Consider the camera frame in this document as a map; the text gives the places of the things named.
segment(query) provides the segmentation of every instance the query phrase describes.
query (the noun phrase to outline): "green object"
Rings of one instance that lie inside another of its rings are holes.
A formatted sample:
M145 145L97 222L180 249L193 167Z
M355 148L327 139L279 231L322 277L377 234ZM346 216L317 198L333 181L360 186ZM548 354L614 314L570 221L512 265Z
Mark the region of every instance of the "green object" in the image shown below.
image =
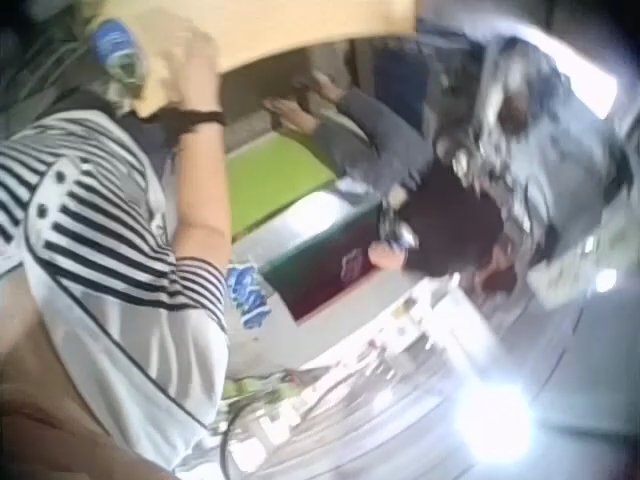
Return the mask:
M310 150L279 134L233 156L228 175L236 238L335 178Z

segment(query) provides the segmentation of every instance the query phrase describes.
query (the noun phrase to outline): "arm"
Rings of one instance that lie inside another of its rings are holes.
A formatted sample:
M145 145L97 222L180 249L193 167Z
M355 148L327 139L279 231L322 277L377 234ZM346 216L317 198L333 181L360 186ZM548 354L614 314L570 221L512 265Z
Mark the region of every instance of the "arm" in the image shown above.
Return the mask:
M174 62L183 106L219 111L215 46L200 32L189 35L183 64ZM222 130L205 123L180 140L174 250L177 258L200 258L224 271L231 256L231 214Z

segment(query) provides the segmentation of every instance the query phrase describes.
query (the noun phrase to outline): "foot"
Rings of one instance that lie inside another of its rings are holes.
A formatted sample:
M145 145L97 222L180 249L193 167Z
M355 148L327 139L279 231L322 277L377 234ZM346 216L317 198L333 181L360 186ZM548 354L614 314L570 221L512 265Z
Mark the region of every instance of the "foot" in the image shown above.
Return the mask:
M337 104L345 93L333 80L322 72L313 72L313 90L329 103Z
M305 135L311 135L320 124L317 118L302 110L292 100L269 98L264 101L264 108L278 115L285 127Z

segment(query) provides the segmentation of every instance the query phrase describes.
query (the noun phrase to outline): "striped shirt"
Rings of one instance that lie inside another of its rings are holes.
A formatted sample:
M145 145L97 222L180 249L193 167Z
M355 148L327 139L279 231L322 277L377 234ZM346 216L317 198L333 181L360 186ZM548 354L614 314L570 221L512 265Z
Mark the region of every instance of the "striped shirt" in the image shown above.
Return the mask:
M107 116L56 114L0 145L0 279L24 268L95 417L168 469L214 420L228 357L223 273L170 236L148 158Z

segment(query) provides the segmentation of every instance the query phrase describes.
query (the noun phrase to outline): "green board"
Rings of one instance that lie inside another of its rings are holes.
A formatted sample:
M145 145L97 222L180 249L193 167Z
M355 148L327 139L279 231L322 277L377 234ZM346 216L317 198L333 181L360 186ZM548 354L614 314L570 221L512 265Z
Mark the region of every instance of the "green board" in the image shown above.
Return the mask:
M233 156L228 175L234 236L335 178L306 147L282 135Z

